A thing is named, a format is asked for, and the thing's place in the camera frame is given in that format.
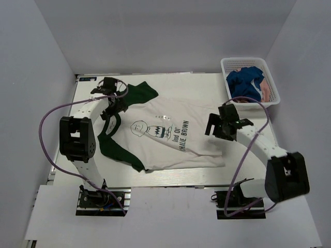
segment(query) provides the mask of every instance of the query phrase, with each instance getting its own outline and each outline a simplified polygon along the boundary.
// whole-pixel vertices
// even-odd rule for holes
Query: cartoon character
[[[138,137],[143,136],[145,133],[148,133],[150,136],[156,138],[167,138],[171,137],[172,126],[167,129],[162,126],[148,126],[143,120],[138,120],[131,125],[131,132]]]

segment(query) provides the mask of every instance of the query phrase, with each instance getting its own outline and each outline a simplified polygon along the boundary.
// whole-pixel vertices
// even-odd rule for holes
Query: laundry basket
[[[222,66],[223,77],[224,77],[225,86],[227,88],[227,93],[228,93],[229,99],[231,99],[231,93],[230,93],[228,82],[227,82],[227,76],[229,75],[229,73],[231,71],[240,69],[242,67],[256,66],[263,71],[265,80],[267,81],[267,84],[269,85],[269,88],[270,88],[269,102],[262,102],[262,104],[265,107],[269,107],[271,105],[275,105],[280,102],[280,97],[279,97],[277,88],[275,86],[275,82],[273,80],[273,77],[271,76],[269,68],[264,59],[261,59],[261,58],[223,58],[221,60],[221,66]],[[259,106],[259,104],[257,104],[257,103],[237,103],[237,102],[233,102],[233,101],[231,101],[231,102],[239,110],[252,110],[252,109],[261,108],[261,106]]]

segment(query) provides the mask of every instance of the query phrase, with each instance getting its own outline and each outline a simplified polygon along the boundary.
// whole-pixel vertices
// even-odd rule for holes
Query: gray wall
[[[36,191],[50,170],[38,125],[50,108],[72,98],[74,75],[33,0],[0,3],[0,247],[20,247]],[[50,154],[58,119],[44,132]]]
[[[295,0],[35,0],[74,73],[219,72],[265,58]]]
[[[274,129],[280,145],[305,156],[307,201],[323,247],[331,247],[330,13],[330,1],[297,1],[267,56],[281,99],[272,108]]]

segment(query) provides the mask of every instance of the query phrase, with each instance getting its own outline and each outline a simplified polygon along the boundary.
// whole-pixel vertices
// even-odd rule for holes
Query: blue garment
[[[261,90],[260,83],[264,79],[263,71],[259,68],[243,67],[240,71],[231,71],[227,76],[231,97],[250,97],[257,101],[261,101],[261,95],[251,84],[254,80],[254,85]]]

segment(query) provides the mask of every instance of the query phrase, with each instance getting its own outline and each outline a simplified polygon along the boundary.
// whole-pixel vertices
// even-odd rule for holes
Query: raglan shirt
[[[159,96],[146,82],[128,85],[126,112],[105,122],[101,153],[138,171],[224,166],[222,141],[204,135],[217,109]]]

